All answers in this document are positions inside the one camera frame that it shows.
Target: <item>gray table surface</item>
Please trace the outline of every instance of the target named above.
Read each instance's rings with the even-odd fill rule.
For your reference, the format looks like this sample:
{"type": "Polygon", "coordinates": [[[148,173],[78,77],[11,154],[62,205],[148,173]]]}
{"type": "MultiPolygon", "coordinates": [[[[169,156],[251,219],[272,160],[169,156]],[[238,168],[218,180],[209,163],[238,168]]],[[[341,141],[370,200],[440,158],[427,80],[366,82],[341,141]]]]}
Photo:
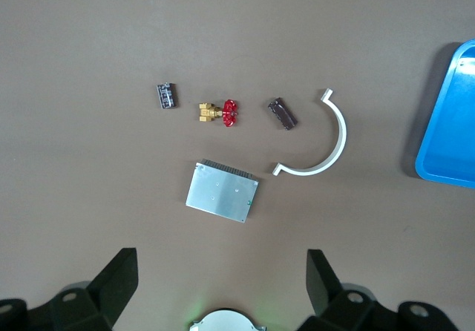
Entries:
{"type": "Polygon", "coordinates": [[[115,326],[187,330],[219,307],[269,331],[312,313],[308,248],[391,309],[427,301],[475,324],[475,191],[414,158],[475,0],[0,0],[0,298],[30,307],[124,246],[140,285],[115,326]],[[180,107],[159,107],[175,82],[180,107]],[[348,124],[337,163],[323,89],[348,124]],[[282,96],[292,131],[266,110],[282,96]],[[199,102],[240,106],[237,125],[199,102]],[[185,206],[202,158],[260,180],[245,224],[185,206]]]}

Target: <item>red knob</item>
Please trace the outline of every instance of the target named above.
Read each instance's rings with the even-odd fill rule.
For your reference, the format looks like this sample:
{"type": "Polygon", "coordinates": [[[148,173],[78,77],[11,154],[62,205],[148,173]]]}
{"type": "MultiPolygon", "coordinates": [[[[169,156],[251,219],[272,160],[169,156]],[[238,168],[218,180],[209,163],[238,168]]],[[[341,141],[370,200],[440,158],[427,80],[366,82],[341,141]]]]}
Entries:
{"type": "Polygon", "coordinates": [[[238,105],[232,99],[224,102],[223,107],[223,123],[226,127],[231,127],[236,123],[236,116],[238,115],[238,105]]]}

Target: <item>valve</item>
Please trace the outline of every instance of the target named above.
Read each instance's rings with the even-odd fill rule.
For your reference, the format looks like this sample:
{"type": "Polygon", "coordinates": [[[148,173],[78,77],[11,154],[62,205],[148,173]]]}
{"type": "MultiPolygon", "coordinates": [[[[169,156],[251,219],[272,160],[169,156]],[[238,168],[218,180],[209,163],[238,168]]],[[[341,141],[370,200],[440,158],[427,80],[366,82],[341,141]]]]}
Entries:
{"type": "Polygon", "coordinates": [[[238,115],[238,105],[232,99],[224,102],[224,107],[220,108],[212,103],[200,103],[200,122],[211,122],[215,118],[223,118],[226,127],[231,127],[236,123],[238,115]]]}

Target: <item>brass valve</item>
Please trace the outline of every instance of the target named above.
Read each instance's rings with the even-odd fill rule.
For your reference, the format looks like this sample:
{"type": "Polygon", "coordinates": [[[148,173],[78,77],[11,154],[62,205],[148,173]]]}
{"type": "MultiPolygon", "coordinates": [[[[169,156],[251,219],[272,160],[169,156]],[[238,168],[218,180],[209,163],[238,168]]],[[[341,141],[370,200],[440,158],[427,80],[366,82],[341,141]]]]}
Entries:
{"type": "Polygon", "coordinates": [[[200,103],[200,122],[211,122],[223,116],[223,109],[212,103],[200,103]]]}

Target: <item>blue tray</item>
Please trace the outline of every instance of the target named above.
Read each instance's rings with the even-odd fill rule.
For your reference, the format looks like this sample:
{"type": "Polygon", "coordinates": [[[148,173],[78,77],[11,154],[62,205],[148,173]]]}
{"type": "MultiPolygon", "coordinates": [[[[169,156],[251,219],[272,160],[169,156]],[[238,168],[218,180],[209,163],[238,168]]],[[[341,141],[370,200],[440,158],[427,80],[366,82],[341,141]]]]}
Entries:
{"type": "Polygon", "coordinates": [[[475,189],[475,39],[453,55],[416,171],[422,179],[475,189]]]}

